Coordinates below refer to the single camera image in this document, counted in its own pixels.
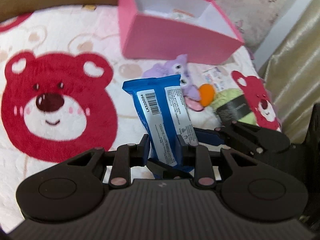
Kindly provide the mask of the white tissue packet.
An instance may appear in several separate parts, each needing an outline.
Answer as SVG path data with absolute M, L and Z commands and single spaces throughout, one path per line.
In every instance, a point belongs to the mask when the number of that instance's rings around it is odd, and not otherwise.
M 222 67 L 216 66 L 202 73 L 207 83 L 210 83 L 216 92 L 232 88 L 229 73 Z

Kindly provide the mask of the gold satin curtain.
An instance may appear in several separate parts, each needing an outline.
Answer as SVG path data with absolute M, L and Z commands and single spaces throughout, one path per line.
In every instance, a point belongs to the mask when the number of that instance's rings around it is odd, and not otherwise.
M 261 71 L 277 117 L 292 142 L 303 142 L 319 102 L 319 0 L 312 0 Z

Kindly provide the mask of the bear print fleece blanket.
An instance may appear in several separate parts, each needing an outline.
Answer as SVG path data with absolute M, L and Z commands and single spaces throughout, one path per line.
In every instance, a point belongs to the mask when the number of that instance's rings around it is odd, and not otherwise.
M 1 228 L 22 221 L 15 192 L 32 174 L 94 146 L 115 150 L 145 133 L 130 94 L 122 89 L 158 59 L 122 55 L 118 9 L 111 6 L 59 7 L 1 24 Z M 271 97 L 248 50 L 241 46 L 220 64 L 183 60 L 169 68 L 180 74 L 195 127 L 212 129 L 220 119 L 200 104 L 202 73 L 224 68 L 232 88 L 248 85 L 258 97 L 257 124 L 280 129 Z

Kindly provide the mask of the pink storage box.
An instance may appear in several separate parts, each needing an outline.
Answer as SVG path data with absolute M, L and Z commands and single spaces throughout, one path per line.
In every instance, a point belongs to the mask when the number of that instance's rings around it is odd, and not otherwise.
M 217 65 L 244 45 L 213 0 L 118 0 L 120 46 L 128 59 Z

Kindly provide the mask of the blue snack packet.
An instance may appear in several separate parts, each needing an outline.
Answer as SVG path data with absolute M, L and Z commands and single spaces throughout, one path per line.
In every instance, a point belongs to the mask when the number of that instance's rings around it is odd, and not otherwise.
M 192 126 L 180 86 L 180 74 L 125 81 L 122 89 L 130 94 L 136 112 L 150 136 L 150 157 L 178 170 L 190 172 L 189 166 L 181 166 L 176 159 L 176 136 L 185 143 L 199 144 Z

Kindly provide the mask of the orange makeup sponge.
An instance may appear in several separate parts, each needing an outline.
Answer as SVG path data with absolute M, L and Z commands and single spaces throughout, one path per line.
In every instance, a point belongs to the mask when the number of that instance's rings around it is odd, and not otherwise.
M 211 84 L 205 83 L 199 87 L 200 104 L 203 107 L 209 106 L 215 97 L 215 90 Z

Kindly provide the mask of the green yarn ball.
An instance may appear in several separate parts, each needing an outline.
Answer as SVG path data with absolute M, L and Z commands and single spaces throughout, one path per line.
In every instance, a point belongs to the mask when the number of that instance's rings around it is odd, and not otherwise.
M 210 107 L 223 125 L 232 121 L 250 125 L 257 124 L 255 114 L 250 109 L 244 93 L 240 89 L 231 88 L 218 92 Z

